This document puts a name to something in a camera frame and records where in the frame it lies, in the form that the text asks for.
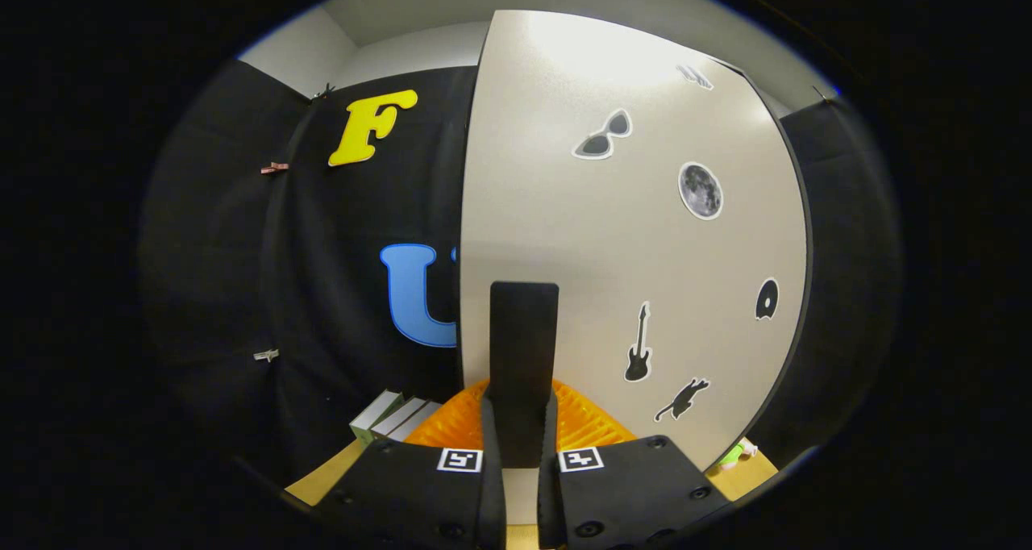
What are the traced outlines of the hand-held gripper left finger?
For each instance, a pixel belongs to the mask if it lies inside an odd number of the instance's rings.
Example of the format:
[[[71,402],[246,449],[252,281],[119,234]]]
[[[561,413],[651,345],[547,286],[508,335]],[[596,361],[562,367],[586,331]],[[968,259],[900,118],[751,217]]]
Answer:
[[[506,503],[489,381],[407,440],[377,439],[314,506],[347,549],[502,549]]]

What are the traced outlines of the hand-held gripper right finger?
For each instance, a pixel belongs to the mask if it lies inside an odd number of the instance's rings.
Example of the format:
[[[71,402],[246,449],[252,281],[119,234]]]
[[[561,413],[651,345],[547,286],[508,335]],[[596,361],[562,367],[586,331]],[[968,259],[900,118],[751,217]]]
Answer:
[[[553,381],[539,465],[539,545],[672,549],[730,513],[730,499],[670,436],[632,435]]]

